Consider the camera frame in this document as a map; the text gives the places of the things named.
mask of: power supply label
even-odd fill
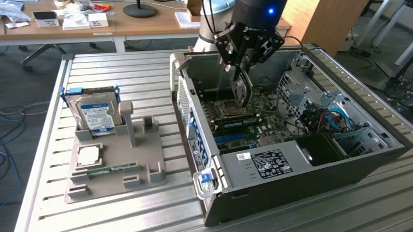
[[[279,149],[251,155],[251,158],[263,179],[293,172]]]

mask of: motherboard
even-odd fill
[[[282,143],[297,134],[275,110],[274,93],[254,87],[246,108],[233,99],[202,102],[221,154]]]

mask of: green circuit board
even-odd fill
[[[237,107],[233,100],[202,103],[221,154],[282,143],[285,139],[297,134],[297,131],[289,131],[286,128],[283,119],[274,109],[273,100],[269,98],[270,94],[271,92],[263,91],[259,87],[254,88],[246,108]],[[247,116],[258,116],[254,125],[217,129],[218,121],[226,120],[230,125],[234,125],[234,122],[243,121],[239,118]],[[234,140],[222,142],[227,137],[234,138]]]

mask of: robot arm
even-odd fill
[[[283,45],[275,32],[287,0],[237,0],[231,22],[215,35],[215,45],[226,64],[235,70],[231,88],[238,104],[246,107],[251,86],[246,78],[250,67],[263,63]]]

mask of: wooden cabinet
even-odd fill
[[[317,43],[336,55],[369,0],[289,0],[282,17],[289,35],[303,44]]]

